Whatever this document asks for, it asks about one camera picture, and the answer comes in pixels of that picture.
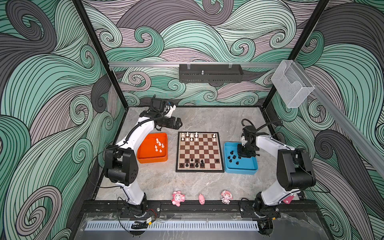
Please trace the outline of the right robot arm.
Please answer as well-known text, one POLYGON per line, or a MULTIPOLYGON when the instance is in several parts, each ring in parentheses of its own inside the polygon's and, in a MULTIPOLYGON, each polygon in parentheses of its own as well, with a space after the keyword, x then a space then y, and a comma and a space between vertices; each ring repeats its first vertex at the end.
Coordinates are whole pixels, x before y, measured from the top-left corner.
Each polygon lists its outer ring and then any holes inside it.
POLYGON ((243 133, 237 148, 239 156, 256 157, 262 149, 277 160, 277 180, 257 195, 254 205, 257 212, 266 207, 289 205, 301 191, 316 185, 314 168, 307 150, 290 147, 261 131, 272 122, 258 128, 248 119, 242 119, 241 124, 243 133))

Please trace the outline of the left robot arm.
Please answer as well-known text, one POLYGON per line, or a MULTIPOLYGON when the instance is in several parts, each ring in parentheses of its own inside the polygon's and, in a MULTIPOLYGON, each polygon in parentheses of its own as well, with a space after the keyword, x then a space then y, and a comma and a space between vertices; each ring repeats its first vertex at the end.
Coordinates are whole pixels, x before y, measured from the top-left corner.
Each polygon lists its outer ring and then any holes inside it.
POLYGON ((147 196, 136 181, 139 166, 138 150, 147 135, 156 127, 178 130, 183 126, 180 118, 173 117, 176 104, 153 97, 147 110, 141 112, 136 125, 116 145, 105 150, 104 175, 126 196, 125 203, 135 214, 147 211, 147 196))

